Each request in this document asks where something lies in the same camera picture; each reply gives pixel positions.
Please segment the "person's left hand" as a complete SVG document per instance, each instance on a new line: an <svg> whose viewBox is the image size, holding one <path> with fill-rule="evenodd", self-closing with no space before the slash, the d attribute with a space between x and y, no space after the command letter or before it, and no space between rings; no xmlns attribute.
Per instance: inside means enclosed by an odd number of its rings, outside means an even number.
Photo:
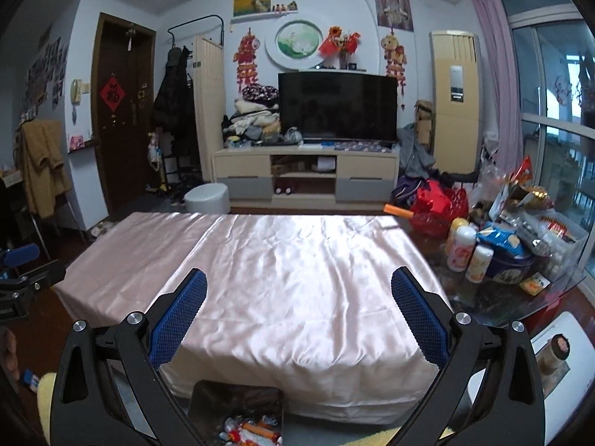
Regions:
<svg viewBox="0 0 595 446"><path fill-rule="evenodd" d="M0 332L0 353L1 365L8 376L13 381L18 382L20 372L18 368L18 358L16 353L17 340L14 333L7 327L2 326Z"/></svg>

